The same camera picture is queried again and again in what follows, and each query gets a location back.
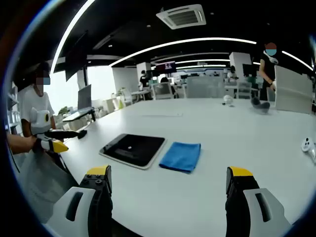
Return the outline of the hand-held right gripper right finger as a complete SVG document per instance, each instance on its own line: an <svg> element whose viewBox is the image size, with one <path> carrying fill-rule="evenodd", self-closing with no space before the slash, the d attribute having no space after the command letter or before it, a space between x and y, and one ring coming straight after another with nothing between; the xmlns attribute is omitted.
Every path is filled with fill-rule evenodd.
<svg viewBox="0 0 316 237"><path fill-rule="evenodd" d="M291 229L281 202L247 169L227 168L226 197L227 237L282 237Z"/></svg>

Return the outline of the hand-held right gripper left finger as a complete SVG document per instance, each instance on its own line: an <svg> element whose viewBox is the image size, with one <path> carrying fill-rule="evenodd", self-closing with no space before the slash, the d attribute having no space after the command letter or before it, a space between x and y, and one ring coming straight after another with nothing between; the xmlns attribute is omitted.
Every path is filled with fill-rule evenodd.
<svg viewBox="0 0 316 237"><path fill-rule="evenodd" d="M112 172L110 165L87 171L54 205L45 224L54 237L112 236Z"/></svg>

